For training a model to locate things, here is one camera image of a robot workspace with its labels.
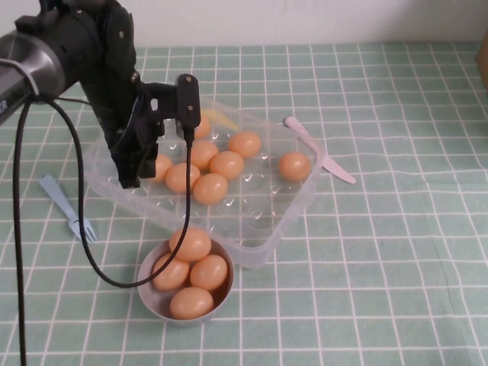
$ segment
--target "gray bowl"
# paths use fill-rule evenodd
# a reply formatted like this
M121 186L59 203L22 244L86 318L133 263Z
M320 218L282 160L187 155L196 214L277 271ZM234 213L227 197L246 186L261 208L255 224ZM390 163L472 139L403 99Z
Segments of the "gray bowl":
M153 272L152 269L156 261L169 251L169 240L166 240L159 246L155 247L147 255L147 257L144 259L144 262L140 266L137 280L141 281L144 278L148 278ZM143 303L146 305L146 307L158 318L161 318L164 322L172 326L199 326L212 319L217 314L217 312L222 309L227 298L229 297L230 289L232 288L234 282L234 265L226 250L219 243L214 242L213 240L209 254L220 255L226 261L227 267L229 269L227 278L222 286L211 292L214 303L214 307L211 312L204 316L201 316L200 318L191 320L177 320L172 318L171 313L169 312L169 304L171 303L171 299L182 288L188 287L190 285L189 279L187 279L187 282L185 282L182 286L177 287L172 291L158 291L154 288L152 282L148 282L147 284L139 286L139 296Z

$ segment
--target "white wall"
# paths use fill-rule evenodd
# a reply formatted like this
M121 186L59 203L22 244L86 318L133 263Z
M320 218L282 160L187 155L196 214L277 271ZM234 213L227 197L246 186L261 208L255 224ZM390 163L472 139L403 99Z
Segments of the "white wall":
M487 0L120 0L137 46L480 40ZM0 34L38 0L8 2Z

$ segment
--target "table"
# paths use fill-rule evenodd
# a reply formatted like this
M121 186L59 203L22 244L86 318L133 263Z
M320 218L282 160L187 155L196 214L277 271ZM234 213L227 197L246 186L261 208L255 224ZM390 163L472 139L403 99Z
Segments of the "table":
M77 193L69 131L49 107L27 121L21 165L31 365L464 365L488 362L488 97L478 43L139 49L143 80L192 72L201 94L276 123L294 115L357 179L323 171L314 202L270 262L236 266L229 302L172 329L137 292L93 272L37 183ZM75 85L66 96L84 97ZM86 148L90 108L63 102ZM0 129L0 365L18 364L11 174L16 118ZM133 281L167 237L86 190L92 248Z

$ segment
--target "cardboard box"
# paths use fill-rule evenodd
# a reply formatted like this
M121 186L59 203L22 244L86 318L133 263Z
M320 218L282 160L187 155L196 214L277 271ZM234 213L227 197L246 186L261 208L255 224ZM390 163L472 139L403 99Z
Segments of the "cardboard box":
M485 37L481 41L480 49L476 56L476 62L478 69L480 70L481 79L485 85L485 89L488 91L488 30L485 33Z

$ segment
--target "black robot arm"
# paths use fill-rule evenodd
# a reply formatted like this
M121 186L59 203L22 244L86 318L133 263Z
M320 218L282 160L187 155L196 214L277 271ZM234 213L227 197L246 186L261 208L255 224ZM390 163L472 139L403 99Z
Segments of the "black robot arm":
M0 38L0 124L23 104L25 74L49 98L79 82L122 187L139 187L140 178L156 173L164 120L174 119L187 142L193 140L201 120L197 79L183 74L174 85L141 81L133 18L115 0L40 0L40 9L17 19L16 29Z

